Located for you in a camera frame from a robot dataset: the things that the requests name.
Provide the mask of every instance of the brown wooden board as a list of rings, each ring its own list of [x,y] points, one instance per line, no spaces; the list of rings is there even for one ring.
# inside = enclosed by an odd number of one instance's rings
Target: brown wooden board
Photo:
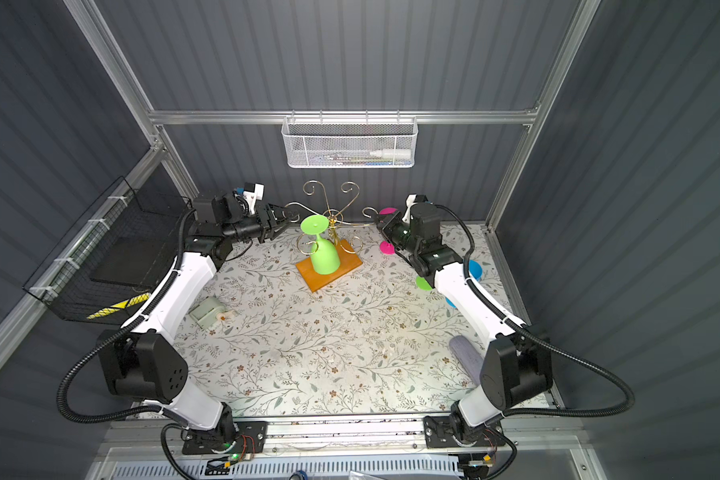
[[[349,242],[344,239],[342,239],[342,245],[344,245],[344,248],[347,250],[353,250]],[[356,254],[348,254],[342,248],[337,248],[336,250],[338,251],[338,258],[342,264],[339,266],[338,270],[332,274],[320,275],[315,272],[315,269],[312,268],[312,259],[310,258],[304,259],[296,264],[298,272],[302,274],[304,281],[307,282],[307,286],[313,293],[333,282],[340,276],[346,275],[362,265],[360,257]]]

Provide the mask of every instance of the floral tablecloth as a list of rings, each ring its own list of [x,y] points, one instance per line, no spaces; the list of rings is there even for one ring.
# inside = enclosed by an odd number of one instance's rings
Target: floral tablecloth
[[[509,307],[480,226],[469,228],[481,283]],[[374,228],[338,231],[362,238],[364,264],[335,283],[309,291],[296,269],[300,232],[291,229],[225,263],[198,296],[224,303],[224,320],[208,331],[182,322],[175,347],[192,377],[236,416],[438,411],[474,388],[448,350],[453,336],[477,340],[466,319],[417,288],[399,257],[382,254]],[[443,236],[466,252],[459,226],[443,226]],[[525,404],[547,406],[544,396]]]

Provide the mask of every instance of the black mounting plate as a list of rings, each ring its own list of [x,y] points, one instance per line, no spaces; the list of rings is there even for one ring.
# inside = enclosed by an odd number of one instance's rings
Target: black mounting plate
[[[242,453],[243,440],[240,435],[249,436],[246,439],[245,447],[246,453],[261,453],[264,451],[264,440],[266,439],[266,422],[236,422],[238,429],[237,442],[225,455],[231,455],[233,453]],[[194,435],[189,435],[191,438],[187,438],[184,441],[184,446],[181,449],[183,455],[214,455],[211,449],[218,450],[219,444],[217,442],[208,442],[203,438],[198,438]]]
[[[447,416],[426,416],[424,421],[424,437],[427,440],[427,448],[461,448],[461,447],[501,447],[506,442],[496,433],[491,432],[487,428],[483,435],[478,438],[474,444],[461,445],[456,442],[453,433],[451,433],[451,421]],[[492,430],[501,428],[500,423],[496,423],[491,427]]]

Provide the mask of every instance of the black cable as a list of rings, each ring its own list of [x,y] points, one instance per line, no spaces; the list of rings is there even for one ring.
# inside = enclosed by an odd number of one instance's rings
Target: black cable
[[[184,429],[178,423],[169,423],[168,425],[164,426],[162,430],[160,430],[160,446],[163,447],[163,453],[168,459],[168,463],[170,464],[170,466],[172,466],[173,469],[176,470],[176,473],[178,473],[184,480],[197,480],[189,473],[184,472],[182,470],[182,467],[180,467],[179,464],[176,463],[176,459],[170,453],[170,448],[168,448],[168,441],[166,440],[166,432],[168,432],[168,430],[171,430],[172,428],[176,428],[178,430]]]
[[[509,468],[510,465],[512,465],[512,462],[514,462],[515,457],[518,456],[518,447],[515,446],[514,442],[512,442],[511,440],[509,440],[509,439],[506,437],[505,434],[503,434],[503,433],[500,432],[499,430],[497,430],[496,432],[494,432],[493,430],[491,430],[490,432],[491,432],[491,433],[495,433],[496,435],[498,435],[499,437],[501,437],[501,438],[504,440],[504,442],[505,442],[507,445],[509,445],[510,448],[512,448],[512,453],[509,455],[509,458],[507,458],[507,460],[506,460],[504,463],[501,464],[501,466],[500,466],[499,468],[496,468],[496,469],[494,470],[494,467],[491,467],[488,476],[485,477],[483,480],[492,480],[493,478],[496,478],[497,476],[499,476],[499,475],[501,475],[502,473],[504,473],[504,471],[505,471],[507,468]]]
[[[176,415],[172,411],[163,409],[163,407],[157,405],[142,405],[135,408],[120,410],[119,412],[105,413],[103,415],[83,415],[77,413],[70,407],[67,395],[69,393],[70,386],[72,385],[72,380],[74,380],[77,373],[79,373],[80,370],[82,370],[83,367],[90,360],[95,358],[96,355],[98,355],[99,352],[101,352],[104,348],[116,342],[117,340],[122,339],[126,334],[131,332],[139,324],[146,320],[146,316],[148,316],[150,312],[154,310],[157,304],[160,303],[163,297],[168,293],[171,285],[173,285],[173,282],[179,275],[177,270],[181,268],[182,258],[184,257],[184,226],[186,224],[186,219],[189,218],[194,212],[195,209],[191,208],[181,217],[181,222],[179,225],[179,248],[176,252],[176,260],[174,260],[172,271],[168,275],[168,279],[166,280],[166,282],[163,283],[163,287],[160,289],[160,291],[158,291],[154,296],[150,297],[150,299],[148,300],[149,304],[144,307],[142,313],[137,318],[135,318],[133,322],[125,325],[123,328],[116,331],[115,334],[97,345],[93,350],[85,354],[85,356],[77,363],[75,363],[74,366],[67,372],[67,375],[65,375],[64,378],[61,380],[61,383],[59,384],[59,389],[56,391],[56,407],[59,409],[59,413],[67,420],[71,420],[72,422],[76,423],[100,423],[119,420],[121,418],[135,415],[137,413],[160,412],[163,415],[178,421],[179,423],[185,421],[183,418]]]
[[[588,360],[585,360],[573,353],[567,352],[565,350],[562,350],[554,345],[551,345],[550,343],[543,341],[542,339],[538,338],[533,333],[529,332],[528,330],[524,329],[523,327],[519,326],[517,323],[510,320],[504,312],[502,312],[496,305],[494,305],[488,298],[483,295],[482,292],[480,292],[480,289],[477,288],[475,285],[474,280],[470,277],[469,274],[469,257],[474,252],[474,238],[472,237],[472,233],[469,231],[467,226],[464,224],[464,222],[459,218],[456,213],[454,213],[450,208],[443,205],[435,205],[437,208],[449,213],[453,218],[456,219],[459,225],[461,225],[461,228],[464,230],[464,232],[467,235],[467,238],[469,239],[469,250],[467,250],[467,253],[464,255],[464,278],[467,279],[467,285],[469,286],[470,290],[472,290],[472,293],[476,295],[477,298],[480,299],[482,303],[484,303],[493,314],[498,316],[503,323],[509,326],[512,330],[515,332],[518,332],[522,336],[525,336],[528,340],[532,341],[539,347],[549,350],[552,353],[555,353],[559,356],[562,356],[568,360],[571,360],[572,362],[578,363],[582,367],[591,370],[595,372],[597,375],[602,376],[609,382],[613,383],[615,386],[619,387],[622,392],[624,392],[624,400],[621,403],[618,403],[614,406],[606,407],[606,408],[586,408],[586,409],[555,409],[550,410],[548,408],[510,408],[509,410],[505,410],[503,412],[503,415],[505,417],[512,416],[512,415],[542,415],[542,416],[561,416],[561,417],[605,417],[605,416],[612,416],[617,415],[622,412],[626,412],[632,406],[635,404],[635,394],[624,382],[624,380],[620,379],[618,376],[613,374],[612,372],[609,372],[608,370],[605,370],[603,367],[592,363]]]
[[[251,245],[253,245],[253,238],[249,238],[249,239],[248,239],[248,246],[247,246],[246,249],[243,250],[240,254],[237,254],[237,255],[233,256],[232,258],[228,258],[228,259],[226,259],[226,260],[224,260],[224,261],[225,261],[225,262],[228,262],[228,261],[230,261],[230,260],[236,260],[236,259],[240,258],[241,256],[243,256],[243,255],[246,254],[246,252],[247,252],[248,249],[251,247]]]

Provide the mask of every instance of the wall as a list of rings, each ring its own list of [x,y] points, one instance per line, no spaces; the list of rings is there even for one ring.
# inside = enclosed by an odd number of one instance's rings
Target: wall
[[[532,108],[576,0],[99,2],[158,110],[524,110]],[[169,126],[201,190],[255,181],[266,199],[306,200],[324,180],[371,205],[425,193],[482,220],[521,127],[426,126],[412,170],[287,167],[272,126]],[[473,206],[474,199],[480,199]]]
[[[720,1],[601,5],[498,236],[531,320],[635,389],[587,422],[609,478],[720,478]]]
[[[62,2],[0,2],[0,322],[34,268],[147,147]],[[64,420],[54,399],[100,330],[48,313],[0,371],[0,478],[85,474],[107,426]],[[83,412],[122,407],[97,368],[73,390]]]

